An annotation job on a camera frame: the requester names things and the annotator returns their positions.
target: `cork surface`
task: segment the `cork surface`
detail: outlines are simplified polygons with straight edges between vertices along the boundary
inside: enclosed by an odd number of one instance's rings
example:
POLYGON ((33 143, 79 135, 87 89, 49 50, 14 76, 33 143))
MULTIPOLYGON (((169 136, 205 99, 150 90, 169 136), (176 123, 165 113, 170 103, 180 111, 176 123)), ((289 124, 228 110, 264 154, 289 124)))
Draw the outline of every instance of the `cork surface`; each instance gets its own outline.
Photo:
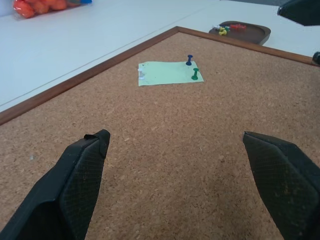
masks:
POLYGON ((320 68, 177 33, 0 126, 0 229, 64 149, 111 133, 86 236, 282 239, 241 136, 274 135, 320 165, 320 68), (138 87, 139 63, 192 54, 203 83, 138 87))

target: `wooden tray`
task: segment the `wooden tray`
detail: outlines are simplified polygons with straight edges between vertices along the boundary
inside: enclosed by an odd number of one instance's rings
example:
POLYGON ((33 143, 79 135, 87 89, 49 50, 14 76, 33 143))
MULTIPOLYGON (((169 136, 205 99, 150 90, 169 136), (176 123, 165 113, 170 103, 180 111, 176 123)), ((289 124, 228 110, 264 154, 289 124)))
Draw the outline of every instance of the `wooden tray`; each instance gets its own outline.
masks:
MULTIPOLYGON (((240 21, 225 21, 220 26, 230 26, 231 24, 241 24, 246 26, 246 30, 230 30, 224 37, 238 39, 241 41, 263 45, 270 37, 271 30, 266 26, 260 26, 240 21)), ((216 29, 211 29, 210 34, 219 35, 216 29)))

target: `light green paper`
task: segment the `light green paper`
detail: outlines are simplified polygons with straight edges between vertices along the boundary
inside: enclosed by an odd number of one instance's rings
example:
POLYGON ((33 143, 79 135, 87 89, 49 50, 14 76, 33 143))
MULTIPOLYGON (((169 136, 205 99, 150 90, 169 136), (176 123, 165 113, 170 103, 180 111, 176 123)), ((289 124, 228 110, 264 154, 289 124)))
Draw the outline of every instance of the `light green paper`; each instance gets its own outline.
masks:
POLYGON ((194 68, 198 68, 197 64, 192 61, 191 65, 186 65, 185 61, 181 62, 162 62, 162 61, 146 61, 139 64, 139 86, 150 86, 159 84, 184 84, 203 82, 204 79, 199 69, 197 80, 191 77, 195 74, 194 68))

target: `wooden frame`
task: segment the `wooden frame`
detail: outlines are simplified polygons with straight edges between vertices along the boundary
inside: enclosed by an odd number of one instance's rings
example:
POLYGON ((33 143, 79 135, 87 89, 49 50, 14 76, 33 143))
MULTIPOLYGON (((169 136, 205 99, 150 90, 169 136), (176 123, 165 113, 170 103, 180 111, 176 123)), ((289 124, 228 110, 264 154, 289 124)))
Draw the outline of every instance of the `wooden frame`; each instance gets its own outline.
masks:
POLYGON ((224 37, 224 36, 218 36, 218 35, 213 35, 213 34, 209 34, 206 32, 201 32, 201 31, 197 31, 197 30, 192 30, 192 29, 188 29, 185 27, 180 27, 180 26, 175 26, 171 29, 169 29, 168 31, 165 31, 143 43, 140 43, 137 46, 134 46, 132 48, 130 48, 129 50, 120 53, 117 56, 114 56, 112 58, 110 58, 109 60, 106 60, 46 91, 43 91, 41 93, 39 93, 38 95, 35 95, 13 107, 10 107, 7 110, 4 110, 3 112, 0 112, 0 126, 9 122, 10 120, 30 111, 31 109, 34 109, 35 107, 45 103, 46 101, 49 101, 50 99, 68 91, 69 89, 83 83, 84 81, 98 75, 99 73, 121 63, 122 61, 142 52, 143 50, 161 42, 162 40, 165 40, 169 37, 171 37, 172 35, 176 34, 176 33, 184 33, 184 34, 189 34, 189 35, 193 35, 196 37, 200 37, 200 38, 204 38, 204 39, 209 39, 209 40, 213 40, 213 41, 217 41, 220 43, 224 43, 224 44, 229 44, 229 45, 233 45, 233 46, 237 46, 240 48, 245 48, 245 49, 249 49, 249 50, 253 50, 256 52, 260 52, 260 53, 264 53, 264 54, 269 54, 269 55, 273 55, 276 57, 280 57, 280 58, 284 58, 284 59, 289 59, 289 60, 293 60, 296 62, 301 62, 304 64, 308 64, 308 65, 313 65, 312 64, 312 58, 308 57, 308 56, 303 56, 303 55, 299 55, 299 54, 295 54, 295 53, 291 53, 291 52, 286 52, 286 51, 282 51, 282 50, 278 50, 278 49, 274 49, 274 48, 270 48, 270 47, 265 47, 265 46, 260 46, 257 44, 253 44, 253 43, 248 43, 248 42, 244 42, 244 41, 240 41, 240 40, 236 40, 236 39, 232 39, 232 38, 228 38, 228 37, 224 37))

